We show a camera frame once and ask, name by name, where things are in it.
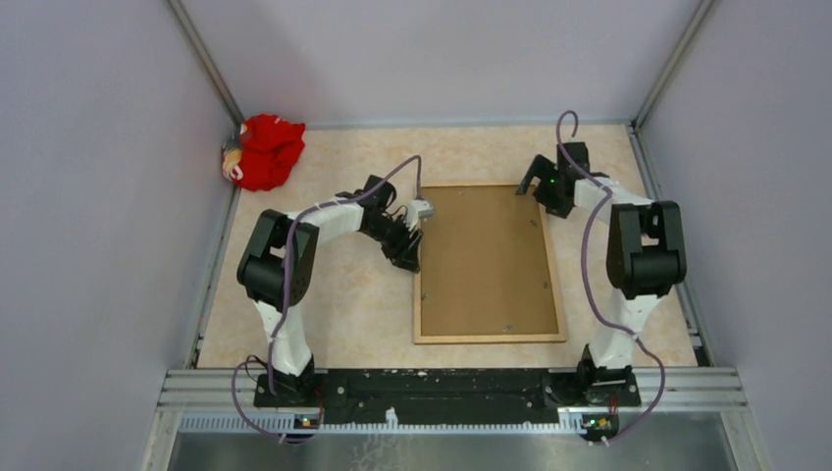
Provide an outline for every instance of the red cloth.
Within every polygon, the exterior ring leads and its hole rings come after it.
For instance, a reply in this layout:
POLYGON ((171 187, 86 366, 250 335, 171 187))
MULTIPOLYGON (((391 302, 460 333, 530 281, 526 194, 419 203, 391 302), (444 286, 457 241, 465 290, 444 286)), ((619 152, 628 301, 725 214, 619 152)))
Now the red cloth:
POLYGON ((239 137, 242 178, 237 185, 255 191, 280 186, 303 150, 306 125, 294 125, 277 115, 257 115, 245 121, 246 131, 239 137))

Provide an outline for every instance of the wooden frame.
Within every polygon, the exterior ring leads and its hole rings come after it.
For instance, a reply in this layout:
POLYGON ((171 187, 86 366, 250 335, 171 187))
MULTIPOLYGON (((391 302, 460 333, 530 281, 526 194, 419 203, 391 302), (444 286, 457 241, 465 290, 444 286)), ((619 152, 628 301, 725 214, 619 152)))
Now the wooden frame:
MULTIPOLYGON (((476 182, 476 183, 435 183, 424 187, 445 186, 516 186, 517 183, 507 182, 476 182)), ((541 229, 546 249, 549 283, 555 310, 557 334, 506 334, 506 335, 470 335, 470 336, 425 336, 422 334, 422 274, 413 277, 413 342, 414 343, 517 343, 517 342, 559 342, 566 341, 566 320, 561 301, 560 283, 557 277, 557 262, 552 246, 551 233, 547 223, 546 209, 538 205, 541 215, 541 229)))

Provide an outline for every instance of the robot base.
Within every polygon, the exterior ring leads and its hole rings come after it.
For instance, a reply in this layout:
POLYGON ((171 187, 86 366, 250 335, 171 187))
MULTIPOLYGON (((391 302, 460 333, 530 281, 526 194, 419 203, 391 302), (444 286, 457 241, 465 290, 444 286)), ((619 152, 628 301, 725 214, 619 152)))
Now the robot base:
POLYGON ((642 405, 636 375, 628 366, 621 369, 599 368, 590 354, 589 346, 574 373, 553 373, 548 385, 549 397, 559 406, 599 406, 613 402, 618 407, 642 405))
POLYGON ((257 377, 254 393, 255 407, 304 407, 317 406, 321 402, 322 378, 315 374, 315 359, 309 360, 300 376, 289 375, 275 370, 275 391, 269 389, 269 375, 257 377))

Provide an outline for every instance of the cable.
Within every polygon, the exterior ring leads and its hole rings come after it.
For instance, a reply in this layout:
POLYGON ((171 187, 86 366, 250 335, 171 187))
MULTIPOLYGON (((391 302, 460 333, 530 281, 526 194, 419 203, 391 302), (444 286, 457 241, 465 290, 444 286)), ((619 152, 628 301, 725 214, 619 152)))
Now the cable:
MULTIPOLYGON (((286 234, 286 255, 285 255, 286 259, 284 260, 284 303, 283 303, 283 311, 282 311, 284 315, 281 316, 280 321, 278 321, 278 324, 275 326, 275 329, 272 331, 272 333, 269 337, 269 351, 268 351, 269 357, 268 357, 268 361, 266 362, 266 371, 267 371, 267 374, 268 374, 268 377, 269 377, 269 391, 272 395, 277 395, 277 391, 275 390, 274 373, 272 371, 272 353, 274 352, 274 348, 275 348, 275 338, 278 336, 278 332, 281 330, 284 323, 286 322, 286 316, 288 315, 289 288, 291 286, 291 269, 292 269, 292 264, 294 263, 293 260, 292 260, 292 258, 293 258, 292 255, 297 256, 295 251, 292 250, 293 248, 296 248, 296 247, 294 247, 295 244, 293 242, 294 242, 294 232, 295 232, 295 229, 297 228, 297 224, 300 222, 301 219, 303 219, 304 217, 306 217, 306 216, 308 216, 308 215, 310 215, 310 214, 312 214, 316 211, 320 211, 322 209, 329 208, 329 207, 332 207, 332 206, 341 205, 341 204, 357 203, 357 202, 359 202, 359 201, 361 201, 365 198, 368 198, 368 197, 372 196, 373 194, 376 193, 376 191, 379 190, 379 188, 382 187, 382 185, 387 183, 395 174, 397 174, 399 171, 401 171, 401 169, 406 167, 407 164, 413 162, 414 160, 418 163, 418 167, 417 167, 417 170, 416 170, 416 197, 421 199, 422 198, 422 156, 414 155, 414 156, 408 158, 407 160, 405 160, 404 162, 398 164, 398 166, 396 166, 394 169, 392 169, 392 171, 390 171, 390 173, 388 173, 386 177, 384 177, 378 183, 376 183, 375 186, 373 186, 369 190, 359 194, 358 196, 355 196, 353 198, 342 199, 342 200, 338 200, 338 201, 327 201, 327 202, 321 203, 319 205, 312 206, 310 208, 306 208, 303 211, 301 211, 294 218, 294 220, 291 222, 291 225, 288 228, 288 233, 286 234)), ((246 357, 245 361, 243 361, 242 363, 237 365, 236 368, 234 368, 234 372, 232 373, 232 401, 234 402, 234 408, 236 409, 237 414, 239 414, 240 418, 243 420, 243 422, 245 422, 246 425, 248 425, 252 429, 256 430, 257 432, 260 432, 261 434, 265 435, 266 437, 272 437, 272 438, 275 438, 275 439, 279 439, 281 441, 281 443, 282 442, 286 442, 286 443, 289 443, 289 444, 305 443, 307 440, 309 440, 309 438, 307 438, 307 439, 293 439, 293 438, 290 438, 290 437, 286 437, 283 434, 277 434, 277 433, 274 433, 274 432, 269 432, 268 430, 266 430, 266 429, 260 427, 259 425, 255 424, 251 419, 249 419, 245 415, 245 412, 242 410, 242 406, 240 406, 240 404, 239 404, 239 399, 236 396, 236 377, 237 377, 237 374, 239 373, 239 371, 241 369, 245 369, 246 373, 247 373, 248 372, 248 365, 250 365, 252 363, 260 364, 256 360, 249 359, 251 356, 252 355, 249 355, 248 357, 246 357)))
POLYGON ((395 186, 392 188, 392 193, 390 194, 390 198, 388 199, 388 204, 385 206, 385 212, 390 209, 393 202, 398 198, 398 191, 395 190, 395 186))
POLYGON ((253 362, 257 363, 258 365, 262 366, 263 368, 266 368, 266 362, 261 360, 259 356, 254 355, 254 354, 246 356, 245 361, 246 361, 246 364, 244 366, 245 375, 248 376, 248 379, 250 379, 251 381, 256 382, 257 380, 255 380, 254 377, 251 376, 251 373, 248 372, 248 362, 253 361, 253 362))
POLYGON ((647 355, 653 361, 656 362, 656 364, 658 365, 658 372, 659 372, 658 392, 655 395, 655 399, 650 403, 648 408, 645 409, 645 411, 642 412, 636 418, 636 420, 633 421, 633 423, 631 423, 629 426, 627 426, 626 429, 622 430, 617 436, 613 437, 612 439, 609 439, 609 441, 607 443, 612 444, 612 443, 626 437, 630 433, 630 431, 632 431, 634 428, 636 428, 636 426, 639 425, 639 423, 641 423, 648 415, 650 415, 651 412, 653 412, 655 407, 658 405, 658 402, 661 400, 661 396, 664 394, 664 384, 665 384, 665 380, 666 380, 666 372, 664 370, 664 363, 661 362, 661 359, 658 356, 656 356, 653 352, 648 350, 648 348, 642 342, 642 339, 638 336, 638 334, 636 334, 635 331, 633 331, 632 329, 630 329, 626 326, 622 326, 620 324, 615 324, 613 322, 609 322, 606 319, 604 319, 604 317, 601 315, 600 311, 598 310, 598 305, 596 304, 596 300, 593 297, 593 290, 590 287, 589 264, 588 264, 588 261, 587 261, 588 254, 589 254, 589 244, 590 244, 590 230, 593 227, 593 223, 595 222, 596 217, 598 216, 598 213, 600 212, 600 209, 603 207, 604 204, 606 204, 610 199, 612 199, 612 190, 609 189, 608 187, 604 186, 601 182, 598 181, 598 179, 593 177, 589 172, 584 170, 583 167, 578 165, 575 162, 575 160, 572 159, 572 156, 569 155, 569 152, 566 150, 566 146, 563 145, 563 139, 560 137, 560 127, 563 124, 563 119, 566 118, 568 115, 572 115, 573 117, 575 117, 575 126, 572 129, 572 135, 571 136, 574 137, 575 134, 578 132, 578 114, 575 113, 573 110, 564 111, 563 114, 561 114, 560 117, 557 119, 557 125, 555 126, 555 129, 554 129, 555 137, 557 138, 557 147, 560 149, 560 152, 563 154, 563 157, 566 158, 566 161, 569 162, 569 165, 571 165, 579 174, 581 174, 581 176, 583 176, 584 178, 586 178, 587 180, 589 180, 590 182, 594 183, 596 186, 601 188, 603 190, 603 192, 605 193, 604 198, 601 199, 601 201, 598 203, 598 205, 593 209, 592 213, 590 213, 590 219, 589 219, 589 221, 587 221, 587 225, 584 228, 584 237, 581 240, 581 278, 584 281, 584 291, 587 293, 587 299, 590 302, 590 307, 592 308, 593 314, 595 314, 596 319, 598 319, 598 321, 602 325, 604 325, 604 326, 606 326, 610 329, 615 329, 617 331, 621 331, 621 332, 627 334, 628 336, 633 337, 635 339, 636 345, 639 346, 639 348, 645 353, 645 355, 647 355))
POLYGON ((406 218, 407 217, 407 206, 405 206, 403 204, 401 206, 395 208, 395 211, 393 211, 392 213, 386 213, 386 214, 388 216, 390 216, 391 218, 394 218, 395 215, 398 214, 398 212, 402 210, 402 208, 404 209, 404 217, 406 218))

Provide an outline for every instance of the black mounting plate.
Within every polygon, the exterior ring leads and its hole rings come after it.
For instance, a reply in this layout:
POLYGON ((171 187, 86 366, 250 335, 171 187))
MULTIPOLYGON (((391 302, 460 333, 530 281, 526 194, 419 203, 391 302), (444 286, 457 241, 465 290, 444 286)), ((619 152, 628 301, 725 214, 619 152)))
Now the black mounting plate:
MULTIPOLYGON (((321 370, 315 374, 316 393, 300 402, 271 395, 265 374, 257 384, 256 407, 319 407, 323 401, 330 424, 384 423, 391 407, 399 424, 557 423, 558 407, 608 404, 576 394, 574 372, 547 368, 321 370)), ((619 407, 641 405, 638 390, 623 391, 619 407)))

